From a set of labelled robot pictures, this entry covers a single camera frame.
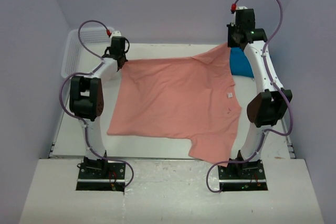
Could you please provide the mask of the pink t shirt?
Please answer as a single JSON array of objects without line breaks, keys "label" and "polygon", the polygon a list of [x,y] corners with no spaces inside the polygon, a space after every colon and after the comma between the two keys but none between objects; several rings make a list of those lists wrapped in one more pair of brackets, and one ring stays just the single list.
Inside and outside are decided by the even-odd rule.
[{"label": "pink t shirt", "polygon": [[241,107],[221,44],[192,57],[128,61],[108,135],[189,139],[189,156],[209,163],[229,159]]}]

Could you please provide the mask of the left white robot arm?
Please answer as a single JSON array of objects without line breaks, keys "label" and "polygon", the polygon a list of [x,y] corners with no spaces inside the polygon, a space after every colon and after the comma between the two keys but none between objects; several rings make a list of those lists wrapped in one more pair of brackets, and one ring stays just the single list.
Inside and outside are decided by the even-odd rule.
[{"label": "left white robot arm", "polygon": [[80,121],[86,144],[83,169],[97,178],[116,179],[109,167],[107,151],[102,142],[100,116],[104,109],[103,84],[110,80],[128,61],[129,41],[123,36],[112,36],[100,63],[89,73],[70,78],[69,108]]}]

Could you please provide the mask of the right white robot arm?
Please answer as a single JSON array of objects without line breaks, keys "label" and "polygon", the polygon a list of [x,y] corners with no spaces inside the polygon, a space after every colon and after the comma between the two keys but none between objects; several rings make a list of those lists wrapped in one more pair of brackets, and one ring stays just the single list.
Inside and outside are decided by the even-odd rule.
[{"label": "right white robot arm", "polygon": [[228,27],[228,45],[247,57],[256,83],[257,95],[247,105],[250,127],[237,157],[227,167],[219,165],[225,179],[265,179],[261,150],[272,128],[281,120],[292,99],[276,76],[266,45],[268,38],[256,28],[253,9],[232,5],[233,21]]}]

